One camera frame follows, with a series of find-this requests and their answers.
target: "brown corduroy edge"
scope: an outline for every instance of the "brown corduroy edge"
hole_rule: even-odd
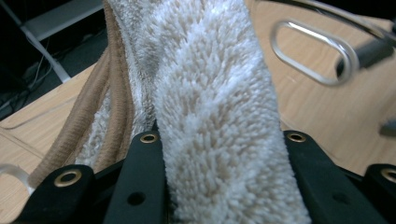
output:
[[[134,105],[128,78],[125,48],[113,11],[104,1],[108,46],[92,70],[60,134],[43,161],[29,176],[37,187],[52,171],[75,162],[91,132],[94,114],[110,91],[110,117],[104,143],[93,167],[101,171],[123,159],[131,141]]]

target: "metal handle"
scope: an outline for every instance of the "metal handle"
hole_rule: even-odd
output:
[[[310,68],[296,62],[291,57],[287,56],[282,50],[279,48],[279,45],[276,42],[276,37],[278,31],[282,27],[287,27],[292,30],[295,30],[303,35],[307,35],[312,37],[334,49],[336,49],[342,56],[344,61],[344,70],[342,74],[337,78],[328,78],[318,74],[317,72],[311,70]],[[302,24],[298,21],[293,20],[286,20],[278,22],[271,31],[271,47],[276,56],[284,63],[288,64],[289,66],[297,69],[298,71],[302,72],[306,76],[314,79],[316,82],[323,84],[325,86],[338,86],[346,81],[348,81],[353,74],[359,69],[359,59],[355,52],[355,50],[348,45],[343,39],[327,34],[323,31],[310,27],[306,24]]]

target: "wooden table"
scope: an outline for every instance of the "wooden table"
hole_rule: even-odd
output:
[[[396,164],[396,138],[378,134],[380,123],[396,119],[395,60],[360,72],[345,86],[323,87],[275,56],[269,45],[274,22],[286,15],[340,35],[354,45],[369,36],[314,13],[274,3],[246,2],[273,74],[283,128],[310,134],[336,164],[360,175],[372,163]],[[370,21],[389,28],[386,21]],[[287,30],[280,33],[279,44],[315,70],[333,73],[338,57],[333,50]],[[28,173],[34,170],[61,130],[91,70],[92,66],[0,122],[0,163],[19,165]],[[8,175],[0,176],[0,185],[0,223],[4,223],[18,214],[28,194],[21,183]]]

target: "brass ring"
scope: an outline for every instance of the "brass ring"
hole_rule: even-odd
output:
[[[384,176],[388,181],[396,184],[396,178],[392,175],[396,175],[396,170],[385,168],[381,170],[381,175]]]
[[[62,178],[64,178],[66,175],[74,175],[74,177],[70,180],[62,180]],[[54,184],[58,188],[68,187],[77,183],[81,179],[81,177],[82,173],[79,169],[64,171],[61,175],[58,175],[58,177],[56,177]]]
[[[153,143],[158,140],[158,135],[154,133],[147,133],[140,137],[142,143]]]
[[[306,138],[302,134],[299,133],[288,133],[289,140],[293,142],[302,143],[305,142]]]

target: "round hole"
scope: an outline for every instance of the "round hole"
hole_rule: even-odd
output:
[[[335,192],[332,194],[332,198],[338,203],[349,204],[349,198],[345,193]]]
[[[146,195],[142,192],[135,192],[132,193],[129,197],[128,197],[128,203],[131,206],[137,206],[141,203],[143,203],[146,200]]]
[[[306,140],[306,138],[299,133],[289,133],[288,138],[293,142],[299,142],[299,143],[305,142]]]
[[[77,183],[82,177],[82,173],[78,169],[64,171],[56,177],[54,184],[58,188],[64,188]]]
[[[396,170],[385,168],[381,170],[381,175],[384,176],[388,181],[396,184]]]
[[[143,143],[153,143],[157,141],[157,139],[158,139],[157,134],[153,134],[153,133],[147,133],[140,137],[140,141]]]

